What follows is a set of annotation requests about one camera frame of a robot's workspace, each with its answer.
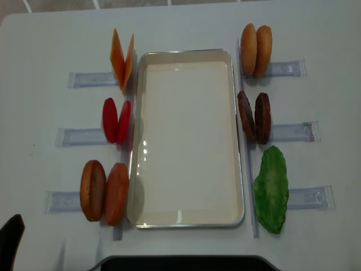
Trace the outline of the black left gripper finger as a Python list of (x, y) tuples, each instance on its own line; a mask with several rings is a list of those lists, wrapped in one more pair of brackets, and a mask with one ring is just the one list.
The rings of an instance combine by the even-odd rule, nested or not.
[(1, 228), (1, 270), (13, 270), (25, 225), (20, 214), (12, 216)]

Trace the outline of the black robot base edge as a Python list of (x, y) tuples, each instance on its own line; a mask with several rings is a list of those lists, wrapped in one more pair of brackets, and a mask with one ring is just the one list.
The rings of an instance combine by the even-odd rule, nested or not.
[(258, 256), (114, 256), (92, 270), (277, 270)]

